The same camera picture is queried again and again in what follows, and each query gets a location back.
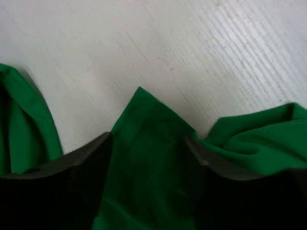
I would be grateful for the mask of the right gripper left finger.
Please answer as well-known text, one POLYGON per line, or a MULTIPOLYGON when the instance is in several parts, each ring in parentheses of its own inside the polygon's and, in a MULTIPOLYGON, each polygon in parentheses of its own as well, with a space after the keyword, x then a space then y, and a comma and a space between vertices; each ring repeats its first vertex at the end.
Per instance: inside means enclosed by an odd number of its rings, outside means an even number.
POLYGON ((1 229, 91 229, 99 213, 112 148, 112 134, 106 132, 39 167, 1 176, 1 229))

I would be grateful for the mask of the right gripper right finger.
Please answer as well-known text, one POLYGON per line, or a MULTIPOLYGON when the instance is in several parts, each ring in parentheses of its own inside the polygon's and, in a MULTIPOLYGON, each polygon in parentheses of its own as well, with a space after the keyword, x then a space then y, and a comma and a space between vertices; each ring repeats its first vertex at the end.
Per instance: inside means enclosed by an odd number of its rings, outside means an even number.
POLYGON ((195 210, 199 230, 304 230, 307 171, 288 168, 263 175, 218 156, 192 137, 184 141, 205 172, 195 210))

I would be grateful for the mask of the green t shirt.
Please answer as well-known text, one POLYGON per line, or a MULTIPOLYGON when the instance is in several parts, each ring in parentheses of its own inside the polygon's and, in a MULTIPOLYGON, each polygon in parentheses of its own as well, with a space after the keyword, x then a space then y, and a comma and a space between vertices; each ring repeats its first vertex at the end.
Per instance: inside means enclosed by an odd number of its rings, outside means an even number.
MULTIPOLYGON (((198 144, 244 169, 272 175, 307 169, 307 111, 288 103, 220 118, 205 139, 138 88, 109 132, 113 148, 91 230, 197 230, 205 172, 185 144, 198 144)), ((51 113, 13 67, 0 67, 0 176, 24 173, 65 154, 51 113)))

